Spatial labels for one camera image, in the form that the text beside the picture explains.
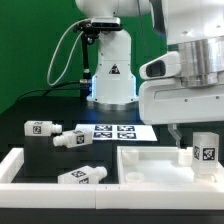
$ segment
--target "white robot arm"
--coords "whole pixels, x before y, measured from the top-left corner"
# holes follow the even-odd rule
[[[111,21],[118,24],[117,16],[137,16],[150,11],[148,0],[76,0],[80,11],[97,21],[97,26]],[[92,93],[87,97],[89,106],[106,110],[125,110],[136,107],[135,76],[131,73],[131,37],[125,31],[100,32],[98,65],[92,78]]]
[[[146,124],[224,119],[224,1],[151,0],[168,53],[143,65],[140,117]]]
[[[137,16],[138,0],[76,0],[80,11],[88,17]],[[148,0],[139,0],[142,14],[150,10]]]

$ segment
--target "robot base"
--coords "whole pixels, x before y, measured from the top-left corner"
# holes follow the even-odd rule
[[[89,101],[87,100],[87,105],[89,107],[97,108],[100,110],[114,110],[114,111],[124,111],[124,110],[130,110],[134,108],[138,108],[138,101],[135,100],[130,103],[126,104],[107,104],[107,103],[99,103],[96,101]]]

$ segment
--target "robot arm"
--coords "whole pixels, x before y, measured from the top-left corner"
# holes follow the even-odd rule
[[[151,0],[151,13],[172,51],[140,68],[140,117],[180,142],[176,124],[224,120],[224,1]]]
[[[88,17],[138,15],[137,0],[76,0],[76,4]],[[139,0],[139,5],[142,14],[150,11],[149,0]]]

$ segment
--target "printed marker sheet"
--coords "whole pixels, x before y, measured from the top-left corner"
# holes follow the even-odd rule
[[[149,125],[77,124],[76,129],[82,128],[93,132],[93,140],[157,141]]]

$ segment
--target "robot body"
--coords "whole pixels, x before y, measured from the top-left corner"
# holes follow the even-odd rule
[[[151,10],[154,24],[158,13],[163,15],[171,51],[140,68],[146,80],[139,92],[141,119],[146,124],[223,120],[224,2],[152,0]]]

